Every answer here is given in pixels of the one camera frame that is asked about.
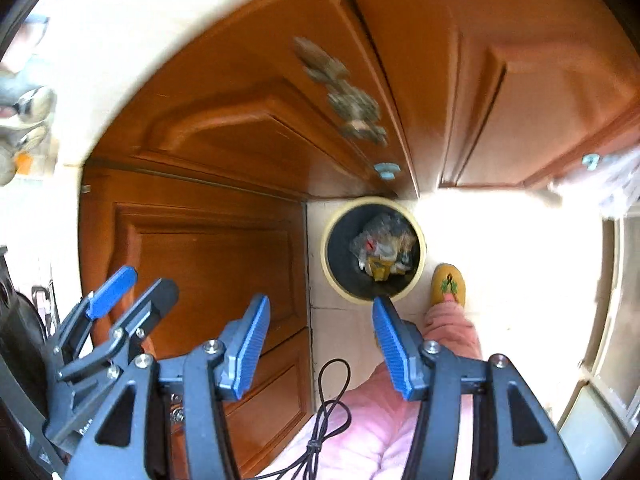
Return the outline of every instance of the cabinet knob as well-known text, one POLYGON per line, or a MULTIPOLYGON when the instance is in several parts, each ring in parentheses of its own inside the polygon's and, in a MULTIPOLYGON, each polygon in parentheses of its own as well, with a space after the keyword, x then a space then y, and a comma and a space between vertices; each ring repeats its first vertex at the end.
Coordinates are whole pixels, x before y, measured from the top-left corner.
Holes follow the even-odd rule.
POLYGON ((582 158, 582 165, 587 169, 587 171, 593 171, 598 167, 600 163, 600 155, 597 153, 587 153, 582 158))
POLYGON ((382 180, 393 180, 396 173, 400 173, 400 166, 392 162, 380 162, 373 167, 382 180))

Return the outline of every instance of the person's foot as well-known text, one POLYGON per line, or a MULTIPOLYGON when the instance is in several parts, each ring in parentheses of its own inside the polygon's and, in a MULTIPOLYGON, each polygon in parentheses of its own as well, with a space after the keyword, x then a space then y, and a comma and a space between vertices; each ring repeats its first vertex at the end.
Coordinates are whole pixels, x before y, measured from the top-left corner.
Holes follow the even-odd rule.
POLYGON ((465 306, 466 288, 462 273, 451 264, 440 264, 431 279, 431 306, 444 301, 457 301, 465 306))

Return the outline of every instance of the cabinet door panel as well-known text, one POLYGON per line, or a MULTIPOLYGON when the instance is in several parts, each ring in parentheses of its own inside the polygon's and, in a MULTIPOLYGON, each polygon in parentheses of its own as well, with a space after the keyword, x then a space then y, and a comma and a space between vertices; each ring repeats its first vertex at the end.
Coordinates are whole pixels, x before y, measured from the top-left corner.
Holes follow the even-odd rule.
POLYGON ((636 97, 636 88, 584 45, 462 45, 462 56, 473 56, 473 49, 485 54, 475 94, 473 76, 461 76, 468 86, 457 103, 457 136, 445 172, 445 180, 458 186, 520 186, 636 97))
MULTIPOLYGON (((302 205, 161 176, 87 168, 82 195, 82 288, 95 290, 122 265, 138 271, 119 316, 154 280, 180 298, 145 342, 158 358, 185 354, 242 316, 252 295, 271 300, 264 351, 306 326, 302 205)), ((105 337, 107 323, 94 334, 105 337)))
POLYGON ((254 0, 241 7, 158 69, 92 157, 300 198, 390 189, 416 196, 382 69, 346 0, 254 0), (387 147, 341 136, 344 121, 296 57, 296 37, 340 59, 349 81, 378 102, 387 147), (373 170, 379 162, 402 171, 386 183, 373 170))
POLYGON ((138 156, 314 196, 367 194, 378 179, 299 92, 278 83, 168 114, 138 156))
POLYGON ((601 0, 356 2, 421 190, 538 186, 633 137, 640 59, 601 0))
MULTIPOLYGON (((258 474, 312 415, 309 334, 303 330, 258 361, 252 388, 226 405, 226 424, 244 478, 258 474)), ((174 428, 174 473, 188 477, 184 433, 174 428)))

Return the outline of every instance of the metal screw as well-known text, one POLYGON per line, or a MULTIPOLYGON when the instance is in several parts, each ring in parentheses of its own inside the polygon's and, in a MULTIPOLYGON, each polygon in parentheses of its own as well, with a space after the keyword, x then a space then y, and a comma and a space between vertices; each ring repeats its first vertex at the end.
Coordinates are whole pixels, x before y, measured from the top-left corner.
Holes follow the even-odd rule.
POLYGON ((422 348, 427 352, 427 354, 434 355, 440 352, 440 343, 432 340, 425 341, 422 343, 422 348))
POLYGON ((220 341, 217 339, 209 339, 202 347, 207 354, 215 354, 218 350, 220 350, 220 341))
POLYGON ((495 365, 496 368, 504 368, 509 364, 509 358, 502 354, 495 354, 489 358, 489 361, 495 365))
POLYGON ((181 424, 184 422, 184 408, 174 408, 169 413, 169 419, 173 424, 181 424))
POLYGON ((151 355, 149 354, 140 354, 139 356, 136 356, 135 359, 133 359, 134 364, 138 368, 149 368, 153 361, 153 357, 151 357, 151 355))
POLYGON ((117 379, 120 376, 120 369, 115 366, 115 365, 111 365, 109 368, 107 368, 107 377, 110 378, 112 381, 114 379, 117 379))
POLYGON ((84 434, 87 432, 87 430, 89 429, 89 426, 91 425, 91 423, 92 423, 93 421, 94 421, 94 420, 93 420, 92 418, 90 418, 90 419, 86 422, 86 424, 85 424, 85 425, 84 425, 80 430, 78 430, 78 433, 80 433, 81 435, 84 435, 84 434))
POLYGON ((38 458, 39 458, 40 460, 42 460, 43 462, 46 462, 47 464, 51 464, 51 460, 49 459, 49 455, 48 455, 48 454, 46 454, 44 451, 43 451, 43 452, 41 452, 41 453, 38 455, 38 458))

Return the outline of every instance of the trash can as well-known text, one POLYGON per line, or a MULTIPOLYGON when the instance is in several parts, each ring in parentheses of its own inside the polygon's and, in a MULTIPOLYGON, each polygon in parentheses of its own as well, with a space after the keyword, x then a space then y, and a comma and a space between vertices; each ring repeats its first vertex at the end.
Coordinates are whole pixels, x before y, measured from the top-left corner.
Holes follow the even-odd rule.
POLYGON ((420 226, 406 208, 386 198, 362 197, 350 201, 331 218, 322 234, 321 254, 322 270, 336 292, 352 303, 371 304, 381 295, 399 300, 414 288, 424 269, 426 246, 420 226), (404 275, 393 274, 385 282, 376 282, 360 269, 357 257, 350 251, 350 243, 367 222, 381 213, 400 213, 411 226, 417 242, 412 247, 411 270, 404 275))

